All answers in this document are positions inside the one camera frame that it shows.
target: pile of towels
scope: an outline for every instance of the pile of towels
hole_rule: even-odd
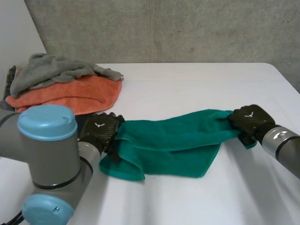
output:
[[[0,108],[23,112],[35,105],[64,105],[75,115],[106,110],[120,93],[123,75],[96,64],[44,53],[10,69]]]

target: white wall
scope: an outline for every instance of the white wall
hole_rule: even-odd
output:
[[[8,69],[36,52],[46,51],[24,1],[0,0],[0,99]]]

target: concrete wall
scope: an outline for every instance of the concrete wall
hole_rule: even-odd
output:
[[[49,53],[95,63],[267,62],[300,91],[300,0],[25,0]]]

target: light blue cap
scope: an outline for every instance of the light blue cap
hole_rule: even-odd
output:
[[[51,142],[72,136],[77,123],[73,111],[65,106],[39,105],[19,116],[18,128],[26,137]]]
[[[31,225],[66,225],[73,214],[69,203],[44,194],[28,196],[22,209],[24,219]]]

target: green towel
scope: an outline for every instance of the green towel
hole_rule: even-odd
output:
[[[125,180],[144,180],[144,174],[202,177],[222,142],[237,137],[228,120],[232,111],[203,110],[161,120],[129,120],[118,130],[118,164],[108,156],[100,170]]]

